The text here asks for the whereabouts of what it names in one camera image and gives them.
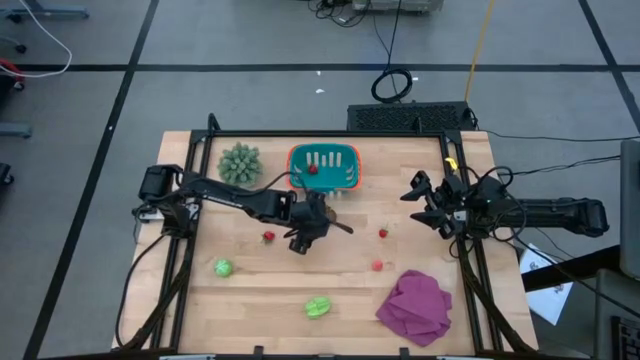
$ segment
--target wooden table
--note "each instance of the wooden table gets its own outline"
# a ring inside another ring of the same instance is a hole
[[[158,163],[184,164],[188,139],[189,132],[165,133]],[[425,170],[434,185],[440,183],[443,168],[437,140],[218,137],[213,141],[210,177],[219,180],[216,166],[222,151],[237,141],[261,151],[265,172],[258,185],[285,170],[287,154],[296,144],[342,142],[356,146],[363,164],[361,188],[328,200],[338,220],[353,227],[355,233],[331,229],[326,238],[315,241],[308,254],[301,256],[288,250],[289,240],[282,239],[287,229],[206,202],[191,272],[181,353],[248,354],[255,345],[263,345],[267,354],[397,355],[399,347],[408,347],[412,355],[473,354],[463,281],[457,260],[448,253],[450,242],[409,218],[409,214],[421,211],[423,201],[398,200],[410,189],[409,180],[417,170]],[[494,165],[486,133],[463,133],[463,141],[470,167],[482,174]],[[285,180],[274,188],[286,189]],[[142,227],[135,256],[157,238],[160,227],[160,222]],[[389,230],[385,239],[378,237],[381,227]],[[277,236],[271,246],[261,243],[266,230]],[[125,341],[158,300],[168,243],[165,240],[150,252],[131,279],[121,325]],[[484,244],[496,304],[522,338],[537,347],[513,249],[492,240]],[[219,258],[230,259],[235,265],[231,277],[215,276],[214,262]],[[384,261],[382,272],[371,270],[376,259]],[[395,335],[375,317],[390,288],[408,269],[433,276],[453,295],[450,330],[424,348]],[[308,320],[304,304],[319,295],[329,296],[333,307],[321,319]],[[486,317],[479,302],[478,310],[484,346],[490,349]],[[167,319],[172,317],[173,310],[169,310]],[[168,344],[171,323],[165,321],[163,344]]]

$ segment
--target teal basket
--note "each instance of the teal basket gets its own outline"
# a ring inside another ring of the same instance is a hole
[[[318,167],[317,174],[309,173],[309,166]],[[355,190],[360,186],[362,165],[358,149],[345,144],[306,144],[294,146],[289,152],[287,168],[298,174],[308,189],[320,192]],[[302,183],[295,176],[289,177],[293,188],[301,189]]]

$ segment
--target purple cloth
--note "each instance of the purple cloth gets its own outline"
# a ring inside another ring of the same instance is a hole
[[[440,290],[438,281],[431,276],[408,270],[400,276],[376,316],[394,333],[427,346],[451,327],[447,310],[451,310],[451,294]]]

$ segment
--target black floor stripe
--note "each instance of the black floor stripe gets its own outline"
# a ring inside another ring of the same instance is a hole
[[[58,302],[58,297],[62,290],[62,285],[64,284],[65,276],[67,275],[67,271],[71,265],[71,260],[80,237],[82,225],[87,217],[87,212],[91,205],[91,199],[93,198],[93,194],[96,190],[98,178],[100,177],[100,172],[102,171],[102,166],[104,165],[107,152],[109,151],[109,145],[111,144],[113,133],[116,130],[116,125],[118,124],[122,107],[127,97],[127,93],[129,92],[133,75],[135,74],[136,64],[138,64],[138,61],[140,60],[142,48],[147,39],[147,35],[149,34],[149,29],[151,27],[153,17],[155,16],[156,9],[158,8],[158,1],[159,0],[151,0],[149,3],[149,8],[147,9],[147,14],[144,18],[144,22],[142,23],[142,27],[140,28],[140,33],[138,34],[138,39],[136,40],[133,53],[129,59],[129,64],[127,65],[127,70],[123,77],[122,84],[120,85],[120,90],[118,91],[118,95],[114,101],[111,114],[109,115],[109,120],[105,126],[93,164],[91,165],[91,171],[89,172],[87,183],[82,192],[82,196],[80,197],[80,203],[78,204],[75,216],[73,217],[69,234],[67,235],[67,239],[62,248],[60,259],[56,265],[42,308],[38,314],[38,319],[36,320],[29,343],[27,344],[24,359],[37,359],[38,353],[40,352],[42,342],[44,341],[44,337],[49,327],[49,322],[51,321],[51,316],[53,315],[56,303]]]
[[[255,64],[255,65],[161,65],[141,64],[137,71],[157,72],[254,72],[254,71],[382,71],[386,64]],[[467,64],[394,64],[411,71],[468,72]],[[479,72],[604,72],[607,65],[477,65]]]
[[[45,71],[54,72],[64,68],[64,65],[54,64],[18,64],[16,65],[21,71]],[[125,72],[129,69],[127,64],[114,64],[114,65],[101,65],[101,64],[78,64],[69,65],[67,72],[110,72],[121,71]]]
[[[584,16],[586,17],[587,22],[589,23],[591,32],[593,32],[593,36],[595,37],[596,42],[600,47],[600,51],[602,51],[602,56],[604,56],[607,65],[611,67],[611,74],[613,75],[613,79],[618,86],[620,95],[622,96],[622,99],[624,100],[624,103],[629,110],[629,114],[631,115],[631,118],[636,124],[638,130],[640,130],[640,110],[638,109],[638,104],[635,101],[633,93],[631,92],[631,89],[629,89],[629,85],[627,84],[627,81],[625,80],[624,75],[621,72],[622,68],[618,66],[618,63],[616,62],[616,59],[614,58],[613,53],[611,52],[611,49],[609,48],[609,45],[607,44],[607,41],[602,34],[600,25],[598,25],[598,21],[596,20],[596,17],[593,14],[593,11],[591,10],[591,7],[589,6],[587,0],[579,0],[578,2],[580,3],[580,7],[584,12]]]
[[[62,65],[19,64],[23,71],[57,71]],[[269,71],[382,71],[386,64],[246,64],[246,65],[195,65],[195,64],[140,64],[135,71],[144,72],[269,72]],[[393,68],[411,71],[467,72],[470,64],[394,64]],[[71,65],[70,72],[124,72],[129,65],[78,64]],[[478,72],[640,72],[640,65],[580,65],[580,64],[479,64]]]

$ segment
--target white paper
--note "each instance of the white paper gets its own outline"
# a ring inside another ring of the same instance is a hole
[[[529,244],[529,246],[539,251],[535,245]],[[520,273],[524,274],[549,265],[551,264],[547,260],[526,249],[520,258]],[[529,303],[529,308],[555,326],[558,323],[564,304],[567,302],[572,285],[573,283],[569,282],[548,289],[528,292],[527,303]]]

